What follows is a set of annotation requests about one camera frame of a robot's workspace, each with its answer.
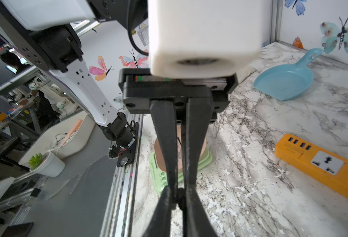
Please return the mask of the green electronic scale pink tray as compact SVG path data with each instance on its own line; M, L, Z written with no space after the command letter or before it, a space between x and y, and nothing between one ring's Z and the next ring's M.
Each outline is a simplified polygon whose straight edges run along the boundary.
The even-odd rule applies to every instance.
M178 146L178 182L183 181L183 162L182 162L182 138L181 138L181 126L177 126L177 146ZM208 166L213 160L213 155L207 148L207 140L204 139L201 155L198 161L197 170L200 171ZM154 143L154 152L149 156L149 168L151 171L151 177L153 182L153 188L156 193L161 193L163 189L168 185L167 182L167 170L165 161L163 158L162 150L159 145L158 139Z

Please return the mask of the white tub outside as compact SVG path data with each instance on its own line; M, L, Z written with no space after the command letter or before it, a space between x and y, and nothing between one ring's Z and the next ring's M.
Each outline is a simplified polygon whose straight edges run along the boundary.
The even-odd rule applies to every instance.
M54 153L64 159L81 151L95 127L93 118L85 112L76 114L46 130L18 162L29 167L29 160L36 154Z

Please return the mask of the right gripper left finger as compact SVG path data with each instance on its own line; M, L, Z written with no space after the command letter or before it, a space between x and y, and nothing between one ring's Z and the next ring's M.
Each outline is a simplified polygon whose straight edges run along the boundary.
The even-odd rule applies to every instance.
M172 211L176 209L177 199L173 197L170 187L166 186L159 198L153 216L143 237L169 237Z

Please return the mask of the beige cloth glove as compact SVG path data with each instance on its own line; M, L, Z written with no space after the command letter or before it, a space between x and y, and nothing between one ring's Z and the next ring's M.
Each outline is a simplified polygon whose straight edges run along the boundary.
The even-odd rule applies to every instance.
M240 68L236 72L238 83L241 84L243 81L245 81L254 72L256 72L256 69L254 67L250 66L250 65L247 65L244 68Z

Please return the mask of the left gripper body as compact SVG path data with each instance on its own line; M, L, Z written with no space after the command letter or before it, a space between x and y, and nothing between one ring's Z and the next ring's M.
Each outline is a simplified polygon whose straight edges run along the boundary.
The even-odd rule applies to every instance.
M151 75L148 68L123 68L119 74L123 104L131 114L149 114L152 100L166 100L173 102L178 121L185 118L189 99L211 97L214 107L210 123L213 124L217 114L229 105L228 95L237 86L236 74L209 79L169 79Z

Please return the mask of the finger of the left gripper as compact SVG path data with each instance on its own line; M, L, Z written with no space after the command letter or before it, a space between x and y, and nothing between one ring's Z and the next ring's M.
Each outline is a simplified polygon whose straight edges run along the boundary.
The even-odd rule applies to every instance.
M178 189L177 118L173 102L152 100L150 113L165 161L168 187L175 196Z
M195 189L197 168L207 129L213 114L210 97L190 98L181 127L185 193Z

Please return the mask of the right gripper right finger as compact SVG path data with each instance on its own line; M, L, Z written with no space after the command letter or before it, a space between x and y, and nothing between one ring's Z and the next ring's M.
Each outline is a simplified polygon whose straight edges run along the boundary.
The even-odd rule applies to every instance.
M185 237L216 237L195 186L183 189L183 234Z

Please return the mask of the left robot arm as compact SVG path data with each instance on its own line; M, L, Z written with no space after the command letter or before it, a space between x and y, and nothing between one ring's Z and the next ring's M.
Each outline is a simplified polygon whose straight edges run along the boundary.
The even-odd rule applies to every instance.
M230 50L235 37L225 23L213 37L203 14L231 15L233 2L208 1L0 1L0 27L21 54L60 79L89 109L107 139L128 147L131 129L91 79L71 23L116 20L128 33L149 21L147 69L123 69L119 87L128 111L150 114L161 145L168 185L178 179L177 123L182 122L185 191L196 193L197 163L209 123L228 105L243 57Z

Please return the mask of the blue plastic dustpan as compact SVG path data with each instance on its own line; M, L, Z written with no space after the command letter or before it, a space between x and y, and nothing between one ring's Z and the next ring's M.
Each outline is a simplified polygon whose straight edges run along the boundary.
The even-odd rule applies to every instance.
M322 52L320 48L313 48L295 64L279 65L264 71L254 81L254 88L280 101L300 96L314 80L314 74L307 65Z

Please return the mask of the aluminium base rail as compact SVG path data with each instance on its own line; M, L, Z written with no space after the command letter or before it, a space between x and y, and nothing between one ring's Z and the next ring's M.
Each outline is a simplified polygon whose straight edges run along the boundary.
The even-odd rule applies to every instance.
M131 234L143 115L130 115L129 119L139 124L135 151L132 153L134 161L115 170L101 226L101 237L128 237Z

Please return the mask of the orange power strip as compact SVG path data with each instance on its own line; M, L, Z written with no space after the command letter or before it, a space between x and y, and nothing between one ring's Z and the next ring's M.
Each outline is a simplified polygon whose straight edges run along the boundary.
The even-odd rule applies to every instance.
M275 146L275 156L348 199L348 159L292 134Z

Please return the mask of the small succulent white pot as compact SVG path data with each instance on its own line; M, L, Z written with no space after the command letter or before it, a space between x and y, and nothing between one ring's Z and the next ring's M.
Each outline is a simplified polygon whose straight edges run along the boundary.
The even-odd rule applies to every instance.
M53 152L36 154L29 160L30 171L32 173L57 177L65 168L65 163Z

